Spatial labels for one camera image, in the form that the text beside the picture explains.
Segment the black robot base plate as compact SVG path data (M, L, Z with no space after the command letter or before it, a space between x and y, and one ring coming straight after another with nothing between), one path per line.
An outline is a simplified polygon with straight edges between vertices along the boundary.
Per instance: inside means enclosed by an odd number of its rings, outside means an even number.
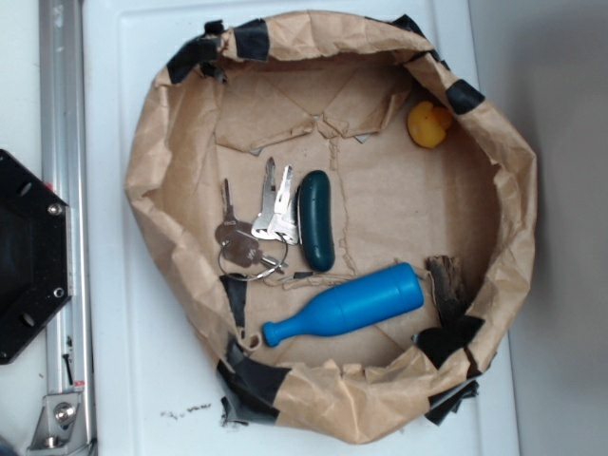
M1 364L12 363L70 299L67 204L1 151Z

